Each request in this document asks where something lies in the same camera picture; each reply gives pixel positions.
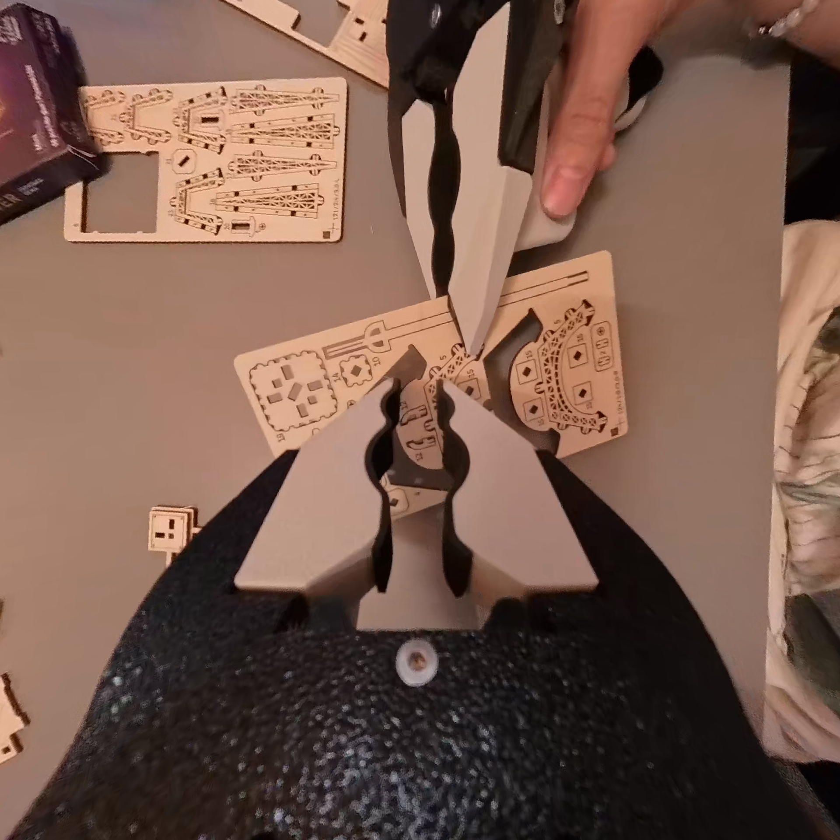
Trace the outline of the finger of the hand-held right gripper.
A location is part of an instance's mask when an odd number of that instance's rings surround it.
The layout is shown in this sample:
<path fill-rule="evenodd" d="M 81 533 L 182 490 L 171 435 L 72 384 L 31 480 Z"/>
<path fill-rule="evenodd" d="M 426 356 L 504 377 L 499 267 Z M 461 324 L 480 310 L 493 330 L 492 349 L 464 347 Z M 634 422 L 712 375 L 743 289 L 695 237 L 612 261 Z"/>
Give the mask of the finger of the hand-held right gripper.
<path fill-rule="evenodd" d="M 532 189 L 529 173 L 499 159 L 510 23 L 507 2 L 480 27 L 451 97 L 458 187 L 447 294 L 465 351 L 473 357 L 487 341 Z"/>
<path fill-rule="evenodd" d="M 455 134 L 448 98 L 402 116 L 404 209 L 429 296 L 447 296 L 455 263 Z"/>

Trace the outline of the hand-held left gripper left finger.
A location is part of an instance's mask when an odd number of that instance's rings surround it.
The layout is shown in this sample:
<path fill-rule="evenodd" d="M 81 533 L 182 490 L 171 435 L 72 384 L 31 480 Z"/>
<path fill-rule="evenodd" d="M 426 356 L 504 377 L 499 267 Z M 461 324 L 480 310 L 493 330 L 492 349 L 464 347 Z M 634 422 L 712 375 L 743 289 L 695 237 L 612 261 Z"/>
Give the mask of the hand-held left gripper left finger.
<path fill-rule="evenodd" d="M 290 452 L 290 467 L 234 578 L 241 591 L 359 601 L 384 592 L 392 562 L 391 502 L 400 381 L 386 377 Z"/>

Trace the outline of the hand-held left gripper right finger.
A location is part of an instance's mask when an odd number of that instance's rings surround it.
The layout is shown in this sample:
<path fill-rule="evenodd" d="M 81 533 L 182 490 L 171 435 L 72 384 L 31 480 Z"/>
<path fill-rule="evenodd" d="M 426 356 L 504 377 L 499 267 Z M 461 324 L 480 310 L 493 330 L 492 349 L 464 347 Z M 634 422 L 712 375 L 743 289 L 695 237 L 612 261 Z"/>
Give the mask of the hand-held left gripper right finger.
<path fill-rule="evenodd" d="M 598 578 L 535 449 L 454 383 L 439 382 L 444 577 L 456 597 L 591 592 Z"/>

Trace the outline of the wooden puzzle sheet with arches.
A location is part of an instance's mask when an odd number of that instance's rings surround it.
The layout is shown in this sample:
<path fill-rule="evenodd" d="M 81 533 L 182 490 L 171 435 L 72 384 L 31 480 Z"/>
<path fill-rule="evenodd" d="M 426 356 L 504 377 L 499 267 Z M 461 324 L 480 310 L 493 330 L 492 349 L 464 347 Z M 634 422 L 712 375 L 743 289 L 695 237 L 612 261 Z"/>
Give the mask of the wooden puzzle sheet with arches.
<path fill-rule="evenodd" d="M 445 299 L 239 355 L 234 368 L 274 456 L 297 449 L 380 379 L 402 386 L 392 518 L 443 503 L 437 382 L 455 384 L 539 449 L 576 455 L 628 430 L 613 262 L 608 252 L 507 278 L 480 356 Z"/>

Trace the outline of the grey desk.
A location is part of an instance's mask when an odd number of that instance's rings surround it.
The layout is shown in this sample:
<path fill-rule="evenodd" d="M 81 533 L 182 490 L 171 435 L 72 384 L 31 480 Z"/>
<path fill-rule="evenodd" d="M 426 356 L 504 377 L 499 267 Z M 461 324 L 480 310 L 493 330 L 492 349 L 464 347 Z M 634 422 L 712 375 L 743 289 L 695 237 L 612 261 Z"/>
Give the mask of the grey desk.
<path fill-rule="evenodd" d="M 572 236 L 511 271 L 612 254 L 629 432 L 567 463 L 667 564 L 760 726 L 788 70 L 745 62 L 721 3 L 656 49 Z M 235 357 L 427 299 L 386 93 L 345 79 L 338 244 L 72 244 L 63 201 L 2 226 L 2 671 L 30 719 L 2 838 L 161 574 L 151 507 L 208 522 L 272 461 Z"/>

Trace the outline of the person's right hand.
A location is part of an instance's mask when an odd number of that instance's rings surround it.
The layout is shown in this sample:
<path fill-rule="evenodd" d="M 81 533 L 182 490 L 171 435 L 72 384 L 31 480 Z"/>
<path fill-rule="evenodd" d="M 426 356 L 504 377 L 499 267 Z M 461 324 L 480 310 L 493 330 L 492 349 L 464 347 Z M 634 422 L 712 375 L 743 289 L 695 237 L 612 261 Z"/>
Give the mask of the person's right hand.
<path fill-rule="evenodd" d="M 574 213 L 594 178 L 616 158 L 615 114 L 628 69 L 671 21 L 698 1 L 581 1 L 575 10 L 560 109 L 542 174 L 552 218 Z"/>

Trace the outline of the wooden puzzle sheet with towers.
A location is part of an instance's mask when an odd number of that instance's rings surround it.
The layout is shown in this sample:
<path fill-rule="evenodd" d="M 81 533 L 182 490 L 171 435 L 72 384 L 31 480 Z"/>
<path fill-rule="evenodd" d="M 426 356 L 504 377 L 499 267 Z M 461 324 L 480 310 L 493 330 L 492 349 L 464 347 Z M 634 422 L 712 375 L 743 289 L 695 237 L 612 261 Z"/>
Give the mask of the wooden puzzle sheet with towers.
<path fill-rule="evenodd" d="M 65 192 L 65 240 L 340 242 L 348 96 L 342 77 L 82 87 L 100 152 L 157 157 L 155 230 L 88 229 L 79 183 Z"/>

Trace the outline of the person's printed white shirt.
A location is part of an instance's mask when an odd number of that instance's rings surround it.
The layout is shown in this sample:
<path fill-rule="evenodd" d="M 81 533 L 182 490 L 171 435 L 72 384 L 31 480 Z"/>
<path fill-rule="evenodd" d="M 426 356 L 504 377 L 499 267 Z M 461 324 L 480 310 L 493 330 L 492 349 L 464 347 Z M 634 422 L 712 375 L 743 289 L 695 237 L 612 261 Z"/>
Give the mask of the person's printed white shirt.
<path fill-rule="evenodd" d="M 763 744 L 794 762 L 838 762 L 838 689 L 795 663 L 793 600 L 838 592 L 838 222 L 784 229 L 773 421 L 769 629 Z"/>

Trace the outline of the loose wooden puzzle pieces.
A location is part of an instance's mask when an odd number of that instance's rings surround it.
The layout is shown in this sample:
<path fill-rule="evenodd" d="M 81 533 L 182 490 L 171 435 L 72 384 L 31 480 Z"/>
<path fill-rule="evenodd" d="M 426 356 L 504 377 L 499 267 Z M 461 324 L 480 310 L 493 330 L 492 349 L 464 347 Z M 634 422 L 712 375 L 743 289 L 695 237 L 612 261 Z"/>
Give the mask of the loose wooden puzzle pieces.
<path fill-rule="evenodd" d="M 17 757 L 23 750 L 18 734 L 26 729 L 29 718 L 16 699 L 8 673 L 1 674 L 1 764 Z"/>

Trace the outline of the dark cardboard box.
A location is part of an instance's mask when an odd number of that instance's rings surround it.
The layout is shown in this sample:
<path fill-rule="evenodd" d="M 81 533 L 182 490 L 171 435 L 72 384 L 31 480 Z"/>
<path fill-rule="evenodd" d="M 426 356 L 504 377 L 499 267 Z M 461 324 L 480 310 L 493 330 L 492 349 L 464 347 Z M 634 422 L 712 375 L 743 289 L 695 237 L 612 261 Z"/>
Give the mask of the dark cardboard box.
<path fill-rule="evenodd" d="M 81 107 L 77 46 L 25 3 L 1 11 L 1 223 L 99 178 L 103 156 Z"/>

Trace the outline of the wooden frame with square pieces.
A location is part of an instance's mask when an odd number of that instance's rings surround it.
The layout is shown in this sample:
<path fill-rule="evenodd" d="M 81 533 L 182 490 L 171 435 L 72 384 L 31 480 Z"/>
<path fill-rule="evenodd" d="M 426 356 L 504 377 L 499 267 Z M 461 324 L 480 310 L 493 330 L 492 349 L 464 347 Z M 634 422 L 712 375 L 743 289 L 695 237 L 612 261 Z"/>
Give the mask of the wooden frame with square pieces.
<path fill-rule="evenodd" d="M 150 510 L 148 548 L 164 555 L 164 567 L 186 548 L 202 530 L 195 507 L 155 506 Z"/>

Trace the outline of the leftover wooden puzzle frame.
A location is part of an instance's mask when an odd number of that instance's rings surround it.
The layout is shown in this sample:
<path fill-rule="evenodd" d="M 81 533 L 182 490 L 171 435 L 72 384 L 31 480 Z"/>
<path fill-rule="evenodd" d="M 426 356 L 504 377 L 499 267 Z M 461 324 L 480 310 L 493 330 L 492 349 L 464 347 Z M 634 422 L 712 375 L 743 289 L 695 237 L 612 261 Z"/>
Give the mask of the leftover wooden puzzle frame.
<path fill-rule="evenodd" d="M 387 89 L 389 65 L 385 50 L 386 1 L 335 1 L 342 12 L 339 25 L 328 43 L 299 30 L 301 12 L 282 1 L 226 1 L 262 25 L 319 53 L 347 70 Z"/>

